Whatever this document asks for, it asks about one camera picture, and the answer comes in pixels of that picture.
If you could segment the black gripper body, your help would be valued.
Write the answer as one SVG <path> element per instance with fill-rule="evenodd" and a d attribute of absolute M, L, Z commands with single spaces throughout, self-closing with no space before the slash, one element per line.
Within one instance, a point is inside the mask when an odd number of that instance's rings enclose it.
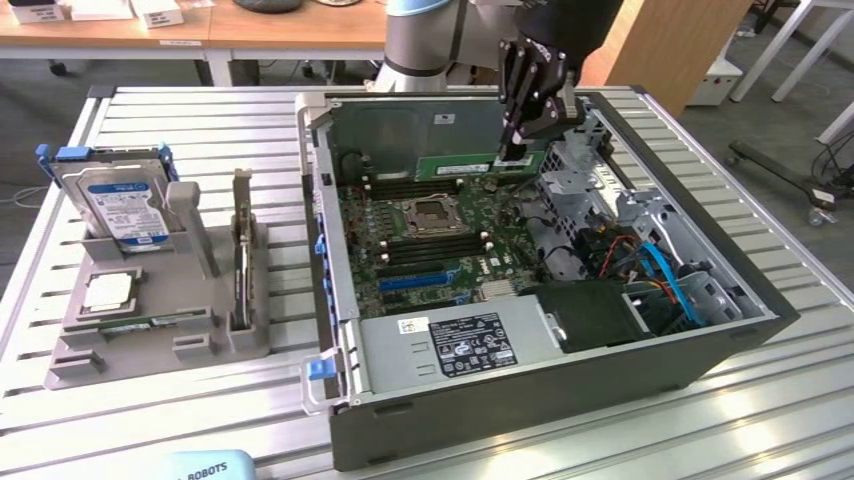
<path fill-rule="evenodd" d="M 544 105 L 567 82 L 568 55 L 526 36 L 499 41 L 499 101 L 507 110 Z"/>

